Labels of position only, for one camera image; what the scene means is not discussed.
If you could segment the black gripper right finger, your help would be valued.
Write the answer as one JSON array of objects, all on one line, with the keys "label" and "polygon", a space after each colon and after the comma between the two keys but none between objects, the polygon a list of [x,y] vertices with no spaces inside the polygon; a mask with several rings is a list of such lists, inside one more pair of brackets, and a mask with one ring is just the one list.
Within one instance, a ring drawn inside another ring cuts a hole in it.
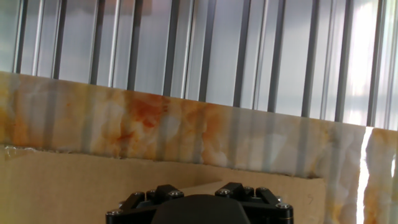
[{"label": "black gripper right finger", "polygon": [[265,187],[248,187],[230,182],[215,192],[215,196],[232,199],[242,207],[240,215],[255,224],[293,224],[294,209]]}]

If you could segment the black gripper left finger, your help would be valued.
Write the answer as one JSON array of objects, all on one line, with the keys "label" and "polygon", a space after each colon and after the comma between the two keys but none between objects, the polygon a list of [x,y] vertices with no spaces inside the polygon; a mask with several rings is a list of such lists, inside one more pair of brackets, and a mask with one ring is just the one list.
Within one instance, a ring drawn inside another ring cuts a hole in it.
[{"label": "black gripper left finger", "polygon": [[160,205],[183,197],[181,190],[169,184],[147,192],[133,192],[119,208],[106,212],[106,224],[151,223]]}]

